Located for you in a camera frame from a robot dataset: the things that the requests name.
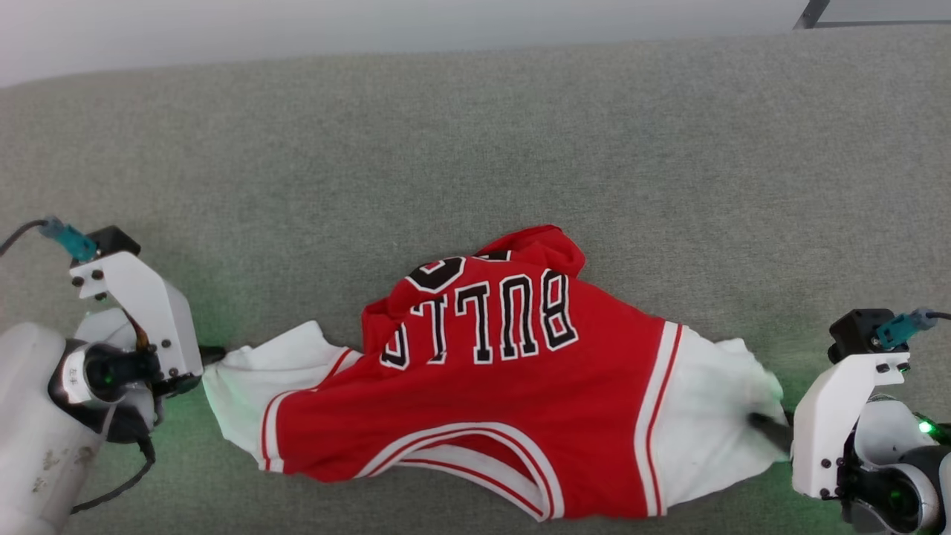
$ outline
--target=jersey armhole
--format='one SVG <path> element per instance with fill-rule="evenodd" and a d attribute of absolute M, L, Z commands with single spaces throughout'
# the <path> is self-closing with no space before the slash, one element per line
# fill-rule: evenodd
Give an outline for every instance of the jersey armhole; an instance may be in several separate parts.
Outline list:
<path fill-rule="evenodd" d="M 490 437 L 511 449 L 531 478 L 466 447 L 428 447 L 469 435 Z M 377 476 L 395 465 L 426 467 L 462 477 L 508 499 L 539 522 L 565 514 L 561 485 L 544 452 L 524 433 L 499 422 L 449 424 L 411 433 L 381 450 L 356 477 Z"/>

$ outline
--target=white wall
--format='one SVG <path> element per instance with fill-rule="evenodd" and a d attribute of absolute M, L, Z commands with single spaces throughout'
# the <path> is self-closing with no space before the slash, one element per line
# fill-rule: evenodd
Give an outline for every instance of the white wall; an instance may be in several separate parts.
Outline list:
<path fill-rule="evenodd" d="M 0 87 L 52 75 L 352 51 L 787 31 L 806 0 L 0 0 Z"/>

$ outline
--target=cloth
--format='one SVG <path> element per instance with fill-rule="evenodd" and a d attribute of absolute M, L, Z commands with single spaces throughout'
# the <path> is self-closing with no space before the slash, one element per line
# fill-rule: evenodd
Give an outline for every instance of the cloth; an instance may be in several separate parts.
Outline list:
<path fill-rule="evenodd" d="M 622 303 L 584 262 L 529 228 L 400 281 L 364 310 L 365 357 L 315 323 L 229 354 L 204 379 L 223 434 L 265 470 L 427 467 L 539 521 L 665 514 L 774 462 L 746 417 L 781 420 L 782 389 L 743 341 Z"/>

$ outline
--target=white fabric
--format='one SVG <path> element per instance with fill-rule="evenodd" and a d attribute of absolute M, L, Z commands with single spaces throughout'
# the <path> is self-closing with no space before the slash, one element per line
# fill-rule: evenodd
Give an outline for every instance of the white fabric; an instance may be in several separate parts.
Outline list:
<path fill-rule="evenodd" d="M 751 478 L 785 454 L 747 423 L 786 417 L 783 389 L 737 338 L 714 344 L 683 328 L 651 450 L 662 510 Z"/>
<path fill-rule="evenodd" d="M 331 371 L 352 366 L 360 354 L 350 351 L 344 356 L 347 350 L 328 344 L 317 322 L 307 322 L 257 348 L 231 351 L 207 367 L 204 393 L 224 438 L 253 455 L 264 469 L 262 420 L 268 404 L 284 392 L 313 388 Z"/>

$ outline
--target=jersey number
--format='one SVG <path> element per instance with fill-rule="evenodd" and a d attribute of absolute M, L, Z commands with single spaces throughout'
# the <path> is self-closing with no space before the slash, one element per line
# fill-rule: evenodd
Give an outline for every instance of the jersey number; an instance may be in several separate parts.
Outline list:
<path fill-rule="evenodd" d="M 508 251 L 499 251 L 476 257 L 479 260 L 504 262 L 509 259 Z M 413 270 L 406 279 L 420 291 L 438 294 L 455 282 L 465 269 L 466 259 L 447 258 Z M 544 331 L 545 346 L 552 351 L 568 346 L 578 339 L 577 330 L 572 325 L 569 311 L 568 277 L 546 269 L 537 281 L 539 291 L 538 314 Z M 498 283 L 499 302 L 501 303 L 502 331 L 500 352 L 503 361 L 514 360 L 538 354 L 538 342 L 534 333 L 533 294 L 535 281 L 528 275 L 506 277 Z M 494 348 L 489 342 L 489 297 L 492 288 L 488 282 L 456 288 L 453 297 L 453 311 L 456 316 L 473 318 L 475 345 L 472 349 L 473 362 L 491 364 Z M 439 295 L 410 309 L 415 316 L 424 316 L 428 312 L 432 318 L 432 336 L 435 355 L 429 364 L 444 364 L 447 356 L 445 317 L 449 307 L 446 295 Z M 400 329 L 387 344 L 380 355 L 384 366 L 406 369 L 409 366 L 409 341 L 406 325 Z"/>

